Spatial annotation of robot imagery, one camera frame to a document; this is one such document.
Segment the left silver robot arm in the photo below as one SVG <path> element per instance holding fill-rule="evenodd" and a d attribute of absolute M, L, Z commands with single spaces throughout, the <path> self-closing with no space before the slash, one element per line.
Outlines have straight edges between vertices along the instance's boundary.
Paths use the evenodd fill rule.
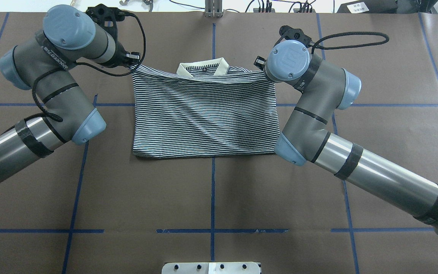
<path fill-rule="evenodd" d="M 15 87 L 30 90 L 40 112 L 0 135 L 0 182 L 71 141 L 82 145 L 106 123 L 70 70 L 85 58 L 98 66 L 137 69 L 144 59 L 117 38 L 118 21 L 136 15 L 106 5 L 82 12 L 70 5 L 50 8 L 35 36 L 0 58 L 0 71 Z"/>

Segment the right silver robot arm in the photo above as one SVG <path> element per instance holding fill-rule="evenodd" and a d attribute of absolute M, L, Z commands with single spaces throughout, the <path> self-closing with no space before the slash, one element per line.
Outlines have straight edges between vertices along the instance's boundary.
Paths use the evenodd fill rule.
<path fill-rule="evenodd" d="M 301 92 L 279 134 L 275 154 L 297 166 L 314 163 L 433 226 L 438 234 L 437 183 L 327 130 L 335 109 L 348 108 L 358 97 L 360 78 L 309 53 L 296 40 L 278 43 L 254 65 L 269 81 L 287 83 Z"/>

